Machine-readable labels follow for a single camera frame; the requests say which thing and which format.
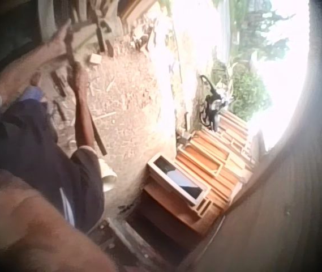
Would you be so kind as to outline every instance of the forearm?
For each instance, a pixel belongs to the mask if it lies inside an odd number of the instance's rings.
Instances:
[[[86,99],[78,96],[76,97],[75,139],[78,147],[91,146],[94,148],[94,130],[88,103]]]
[[[58,50],[51,43],[45,43],[8,65],[0,73],[0,95],[3,100],[8,99],[7,94],[16,93],[37,69],[58,55]]]

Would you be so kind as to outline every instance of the blurry foreground skin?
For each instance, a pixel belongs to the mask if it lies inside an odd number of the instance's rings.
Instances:
[[[0,170],[0,264],[6,271],[116,271],[109,257],[28,184]]]

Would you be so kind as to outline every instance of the bright sky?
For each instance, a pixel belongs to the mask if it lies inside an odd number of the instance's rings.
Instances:
[[[296,15],[275,26],[268,36],[273,41],[289,38],[290,50],[285,59],[259,64],[259,73],[271,94],[273,106],[256,114],[250,126],[254,132],[263,130],[267,149],[277,143],[292,118],[304,85],[309,49],[308,0],[272,0],[272,5],[282,16]]]

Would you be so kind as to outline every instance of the glass pane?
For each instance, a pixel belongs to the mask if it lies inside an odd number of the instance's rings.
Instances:
[[[186,177],[182,172],[160,156],[154,164],[162,170],[164,174],[178,184],[186,193],[194,199],[197,199],[202,192],[202,189]]]

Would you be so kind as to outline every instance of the foot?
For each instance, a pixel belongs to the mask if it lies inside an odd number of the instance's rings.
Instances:
[[[30,79],[30,85],[38,87],[38,84],[40,83],[40,79],[41,79],[41,72],[36,71]]]

